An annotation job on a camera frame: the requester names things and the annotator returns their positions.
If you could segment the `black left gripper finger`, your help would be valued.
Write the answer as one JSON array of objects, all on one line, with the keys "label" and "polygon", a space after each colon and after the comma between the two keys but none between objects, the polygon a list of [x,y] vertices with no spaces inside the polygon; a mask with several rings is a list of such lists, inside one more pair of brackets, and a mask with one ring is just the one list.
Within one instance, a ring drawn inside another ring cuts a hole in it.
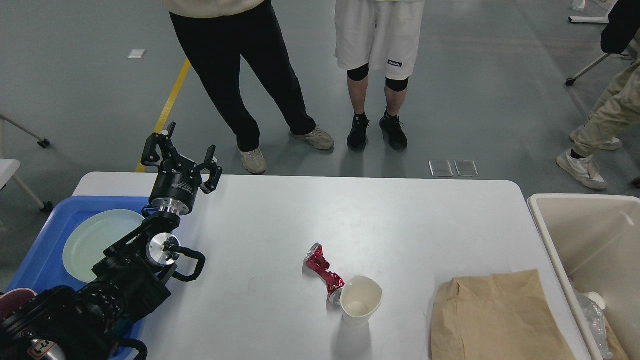
[{"label": "black left gripper finger", "polygon": [[160,171],[178,171],[182,169],[182,161],[173,144],[172,136],[176,123],[172,121],[165,130],[154,132],[144,144],[140,165],[156,167]]},{"label": "black left gripper finger", "polygon": [[[215,151],[217,146],[211,145],[206,151],[205,160],[201,164],[194,166],[194,179],[199,189],[204,194],[213,193],[222,177],[222,167],[217,164]],[[202,180],[202,171],[208,171],[208,180]]]}]

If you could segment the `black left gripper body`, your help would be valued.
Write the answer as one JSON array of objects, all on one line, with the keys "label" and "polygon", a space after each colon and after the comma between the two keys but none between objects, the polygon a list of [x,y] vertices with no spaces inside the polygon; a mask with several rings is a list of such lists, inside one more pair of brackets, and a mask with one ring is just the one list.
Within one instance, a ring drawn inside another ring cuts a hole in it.
[{"label": "black left gripper body", "polygon": [[194,209],[202,177],[195,163],[182,166],[162,162],[151,190],[149,205],[160,212],[188,215]]}]

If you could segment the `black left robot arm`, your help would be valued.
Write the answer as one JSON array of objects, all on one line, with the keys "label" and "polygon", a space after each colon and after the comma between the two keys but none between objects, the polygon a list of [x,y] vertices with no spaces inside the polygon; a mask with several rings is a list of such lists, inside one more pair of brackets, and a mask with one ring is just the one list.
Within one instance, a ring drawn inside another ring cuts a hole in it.
[{"label": "black left robot arm", "polygon": [[155,312],[171,295],[169,280],[199,278],[206,256],[182,246],[173,232],[194,209],[198,191],[214,192],[223,172],[215,145],[201,164],[180,155],[175,127],[152,133],[142,151],[142,166],[158,174],[141,224],[103,251],[92,268],[96,278],[83,288],[58,285],[3,310],[3,360],[108,360],[121,347],[137,351],[137,360],[147,358],[144,342],[116,336],[114,329]]}]

